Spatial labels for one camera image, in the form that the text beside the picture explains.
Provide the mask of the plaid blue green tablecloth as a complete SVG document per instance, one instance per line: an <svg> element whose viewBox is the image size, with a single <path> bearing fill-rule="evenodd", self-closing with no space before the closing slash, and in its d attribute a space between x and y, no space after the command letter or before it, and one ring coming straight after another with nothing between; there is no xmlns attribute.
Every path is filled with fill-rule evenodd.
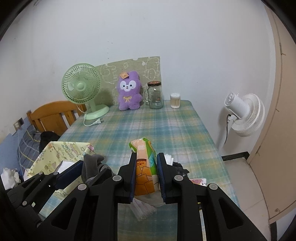
<svg viewBox="0 0 296 241"><path fill-rule="evenodd" d="M126 111L113 106L101 124L86 127L79 118L61 137L62 142L93 145L113 172L129 162L131 145L139 139L146 143L147 151L170 155L189 171L189 178L216 183L234 202L238 201L223 160L189 101L182 101L177 109L169 103L161 109L144 105ZM117 226L119 240L176 240L177 206L158 207L140 221L129 205L121 204Z"/></svg>

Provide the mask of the dark grey sock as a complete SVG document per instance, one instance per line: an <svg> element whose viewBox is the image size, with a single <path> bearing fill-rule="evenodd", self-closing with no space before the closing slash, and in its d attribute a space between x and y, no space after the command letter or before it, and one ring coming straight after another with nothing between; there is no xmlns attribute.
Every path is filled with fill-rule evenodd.
<svg viewBox="0 0 296 241"><path fill-rule="evenodd" d="M110 170L112 176L114 176L112 169L107 164L104 164L103 161L104 156L99 154L84 155L81 178L85 184L89 184L96 176L100 174L100 172L104 170Z"/></svg>

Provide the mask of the pink white folded cloth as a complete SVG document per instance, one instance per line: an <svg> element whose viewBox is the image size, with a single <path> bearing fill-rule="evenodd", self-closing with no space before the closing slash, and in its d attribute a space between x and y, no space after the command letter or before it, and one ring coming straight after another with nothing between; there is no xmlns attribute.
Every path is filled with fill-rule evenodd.
<svg viewBox="0 0 296 241"><path fill-rule="evenodd" d="M190 179L190 181L196 185L207 186L207 179L206 178Z"/></svg>

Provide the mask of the glass mason jar mug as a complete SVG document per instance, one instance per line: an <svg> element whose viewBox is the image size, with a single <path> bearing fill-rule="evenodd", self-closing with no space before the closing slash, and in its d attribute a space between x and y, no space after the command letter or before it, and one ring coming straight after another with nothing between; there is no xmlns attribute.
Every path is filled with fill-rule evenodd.
<svg viewBox="0 0 296 241"><path fill-rule="evenodd" d="M151 81L147 83L144 91L145 102L151 109L160 109L163 107L162 83L160 81Z"/></svg>

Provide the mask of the clear plastic package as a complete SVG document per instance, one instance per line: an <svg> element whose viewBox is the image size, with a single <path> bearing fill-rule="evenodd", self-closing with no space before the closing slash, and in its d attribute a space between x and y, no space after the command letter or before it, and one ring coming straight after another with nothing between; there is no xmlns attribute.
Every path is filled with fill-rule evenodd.
<svg viewBox="0 0 296 241"><path fill-rule="evenodd" d="M138 221L143 221L157 211L157 209L152 205L142 202L136 198L133 199L129 207Z"/></svg>

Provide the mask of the green desk fan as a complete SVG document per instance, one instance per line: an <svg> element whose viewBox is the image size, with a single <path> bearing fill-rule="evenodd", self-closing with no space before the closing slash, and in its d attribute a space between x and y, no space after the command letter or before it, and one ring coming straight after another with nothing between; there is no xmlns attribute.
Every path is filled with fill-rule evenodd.
<svg viewBox="0 0 296 241"><path fill-rule="evenodd" d="M70 67L62 78L62 92L64 96L76 105L85 104L83 111L86 127L101 124L101 117L109 112L105 104L96 105L95 98L100 92L101 81L99 71L87 63L79 63Z"/></svg>

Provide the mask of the purple plush bunny toy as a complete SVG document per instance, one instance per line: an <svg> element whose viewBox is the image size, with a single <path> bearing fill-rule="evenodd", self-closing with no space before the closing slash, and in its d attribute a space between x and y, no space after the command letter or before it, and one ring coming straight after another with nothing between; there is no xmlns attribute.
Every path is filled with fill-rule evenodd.
<svg viewBox="0 0 296 241"><path fill-rule="evenodd" d="M127 73L128 77L122 78L119 76L117 83L118 91L118 104L119 110L136 110L139 109L140 103L143 100L140 90L142 84L139 79L139 75L136 71L130 71Z"/></svg>

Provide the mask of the crumpled white cloth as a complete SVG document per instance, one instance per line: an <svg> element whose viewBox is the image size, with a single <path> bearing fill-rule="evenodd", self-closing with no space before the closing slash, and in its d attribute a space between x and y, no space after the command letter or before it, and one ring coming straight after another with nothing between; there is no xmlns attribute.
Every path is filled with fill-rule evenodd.
<svg viewBox="0 0 296 241"><path fill-rule="evenodd" d="M21 183L20 175L17 169L3 168L1 179L5 190L12 189Z"/></svg>

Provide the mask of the black sock on table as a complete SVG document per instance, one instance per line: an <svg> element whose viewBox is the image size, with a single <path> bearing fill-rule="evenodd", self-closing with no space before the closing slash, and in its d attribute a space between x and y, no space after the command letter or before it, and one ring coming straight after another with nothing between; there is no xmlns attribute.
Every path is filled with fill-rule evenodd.
<svg viewBox="0 0 296 241"><path fill-rule="evenodd" d="M178 162L173 162L173 167L176 168L178 175L183 177L187 177L188 173L190 173L187 169L184 169L183 166Z"/></svg>

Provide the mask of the black garment on bed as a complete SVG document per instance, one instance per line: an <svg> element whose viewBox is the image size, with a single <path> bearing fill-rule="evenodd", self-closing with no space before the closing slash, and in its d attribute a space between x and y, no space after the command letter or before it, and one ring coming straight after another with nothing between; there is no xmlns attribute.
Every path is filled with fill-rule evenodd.
<svg viewBox="0 0 296 241"><path fill-rule="evenodd" d="M51 141L58 141L60 136L57 135L55 132L52 131L45 131L42 132L40 135L40 144L39 144L39 153L43 151L43 149L51 142Z"/></svg>

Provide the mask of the wall power outlet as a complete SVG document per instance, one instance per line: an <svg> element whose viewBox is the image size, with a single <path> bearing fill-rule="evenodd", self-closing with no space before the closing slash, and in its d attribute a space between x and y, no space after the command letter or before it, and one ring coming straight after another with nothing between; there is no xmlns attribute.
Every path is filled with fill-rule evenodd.
<svg viewBox="0 0 296 241"><path fill-rule="evenodd" d="M23 124L24 124L23 118L18 119L18 120L14 123L14 128L15 128L15 130L19 130Z"/></svg>

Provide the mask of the white wall fan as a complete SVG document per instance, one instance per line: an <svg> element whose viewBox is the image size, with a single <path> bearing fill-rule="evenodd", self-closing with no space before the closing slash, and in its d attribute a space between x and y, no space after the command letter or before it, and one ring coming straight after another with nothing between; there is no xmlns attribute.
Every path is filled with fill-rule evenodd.
<svg viewBox="0 0 296 241"><path fill-rule="evenodd" d="M265 106L254 93L239 95L228 92L217 115L219 152L251 152L265 121Z"/></svg>

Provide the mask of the beige door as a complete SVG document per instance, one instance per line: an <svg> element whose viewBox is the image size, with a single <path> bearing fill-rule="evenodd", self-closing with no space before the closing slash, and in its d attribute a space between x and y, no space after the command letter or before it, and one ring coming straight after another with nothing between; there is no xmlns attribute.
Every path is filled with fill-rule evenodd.
<svg viewBox="0 0 296 241"><path fill-rule="evenodd" d="M266 8L275 44L273 96L248 163L274 223L295 209L295 42L278 16Z"/></svg>

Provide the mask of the blue plaid pillow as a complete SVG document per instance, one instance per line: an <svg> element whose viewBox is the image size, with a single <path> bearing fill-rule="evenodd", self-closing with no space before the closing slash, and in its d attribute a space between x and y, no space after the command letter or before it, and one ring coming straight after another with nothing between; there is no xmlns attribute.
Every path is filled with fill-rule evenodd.
<svg viewBox="0 0 296 241"><path fill-rule="evenodd" d="M40 154L41 133L30 125L19 140L17 155L22 172L29 169Z"/></svg>

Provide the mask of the yellow cartoon fabric storage box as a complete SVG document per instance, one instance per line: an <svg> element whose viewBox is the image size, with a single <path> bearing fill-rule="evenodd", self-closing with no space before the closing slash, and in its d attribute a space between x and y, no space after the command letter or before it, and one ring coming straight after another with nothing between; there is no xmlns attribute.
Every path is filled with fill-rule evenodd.
<svg viewBox="0 0 296 241"><path fill-rule="evenodd" d="M95 154L94 147L90 143L50 142L28 169L28 177L31 178L41 171L51 174L57 171L63 161L75 163L83 160L85 154Z"/></svg>

